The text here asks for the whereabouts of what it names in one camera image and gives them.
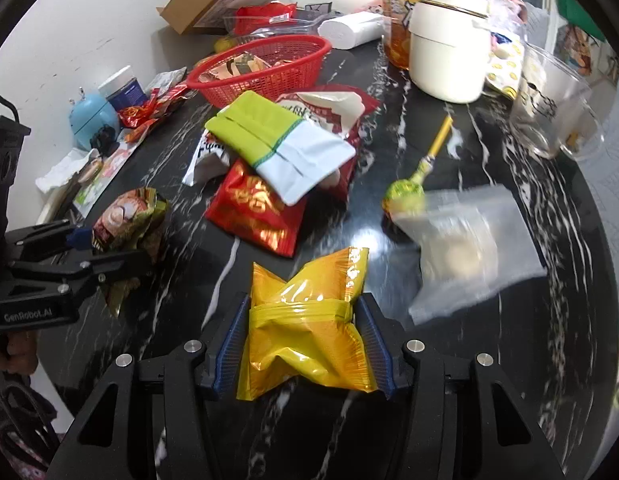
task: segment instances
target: red chip bag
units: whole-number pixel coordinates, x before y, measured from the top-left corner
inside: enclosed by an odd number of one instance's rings
[[[205,211],[205,218],[229,233],[291,257],[306,203],[304,197],[286,206],[269,184],[239,158]]]
[[[358,148],[361,117],[371,113],[379,101],[354,86],[328,84],[314,88],[282,94],[276,103],[296,115],[314,122],[316,125],[340,136]],[[356,157],[351,158],[339,168],[339,181],[327,192],[337,199],[347,201],[349,183],[356,167]]]
[[[150,98],[142,106],[130,106],[119,111],[118,116],[125,128],[138,128],[147,121],[158,103],[158,88],[152,90]]]
[[[251,34],[257,28],[270,27],[280,23],[294,23],[296,4],[285,5],[272,2],[263,6],[241,7],[236,11],[235,36]]]

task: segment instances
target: clear plastic bag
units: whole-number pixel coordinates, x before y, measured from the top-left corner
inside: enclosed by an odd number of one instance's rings
[[[415,324],[546,274],[504,186],[427,192],[393,200],[388,209],[392,221],[421,246],[423,288],[408,309]]]

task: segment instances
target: paper towel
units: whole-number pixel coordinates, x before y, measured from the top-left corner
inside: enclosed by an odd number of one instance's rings
[[[383,33],[383,17],[374,12],[357,12],[323,22],[318,33],[334,48],[349,50],[368,41],[377,40]]]

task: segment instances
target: marble countertop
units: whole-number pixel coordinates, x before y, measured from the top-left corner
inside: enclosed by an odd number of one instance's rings
[[[216,113],[201,96],[188,101],[146,139],[88,217],[94,221],[117,195],[142,185],[156,187],[172,205],[154,280],[133,293],[118,319],[97,294],[84,303],[77,324],[41,334],[40,358],[61,397],[79,410],[120,353],[147,358],[191,338],[211,339],[218,320],[212,316],[202,335],[206,311],[222,310],[236,291],[250,290],[252,262],[290,277],[317,256],[365,245],[365,290],[385,315],[440,353],[492,354],[536,413],[567,477],[582,478],[611,407],[619,306],[603,225],[577,165],[562,156],[531,158],[509,134],[505,100],[484,96],[469,106],[448,105],[421,92],[407,72],[388,66],[377,43],[333,50],[318,82],[355,85],[381,101],[360,129],[349,203],[313,198],[292,259],[220,231],[203,212],[221,180],[181,184],[200,125]],[[410,240],[388,236],[379,203],[392,181],[414,171],[448,111],[455,129],[425,188],[504,184],[547,277],[413,326],[405,311],[419,290],[419,251]],[[381,479],[405,413],[382,394],[292,379],[254,402],[208,403],[208,415],[225,478]],[[366,460],[355,460],[361,456]]]

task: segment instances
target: yellow plastic bag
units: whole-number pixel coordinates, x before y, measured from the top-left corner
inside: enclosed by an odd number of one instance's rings
[[[254,400],[295,375],[334,388],[377,389],[352,323],[368,252],[350,247],[323,256],[287,283],[254,264],[237,399]]]

